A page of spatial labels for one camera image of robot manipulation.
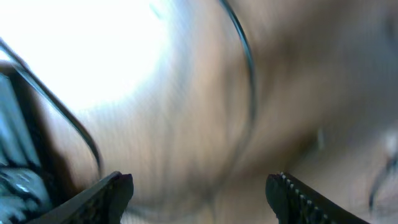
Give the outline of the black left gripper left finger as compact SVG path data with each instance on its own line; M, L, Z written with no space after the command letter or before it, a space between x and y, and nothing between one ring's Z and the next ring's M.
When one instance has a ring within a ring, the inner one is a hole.
M116 171L28 224L120 224L133 194L132 175Z

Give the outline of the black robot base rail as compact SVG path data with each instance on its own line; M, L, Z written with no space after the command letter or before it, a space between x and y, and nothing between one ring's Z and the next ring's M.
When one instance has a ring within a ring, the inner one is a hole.
M9 77L1 75L1 223L26 223L52 209L42 165Z

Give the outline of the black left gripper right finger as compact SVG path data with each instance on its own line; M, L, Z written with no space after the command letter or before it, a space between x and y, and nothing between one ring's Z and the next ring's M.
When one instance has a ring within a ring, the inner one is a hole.
M266 199L283 224L368 224L286 172L270 174Z

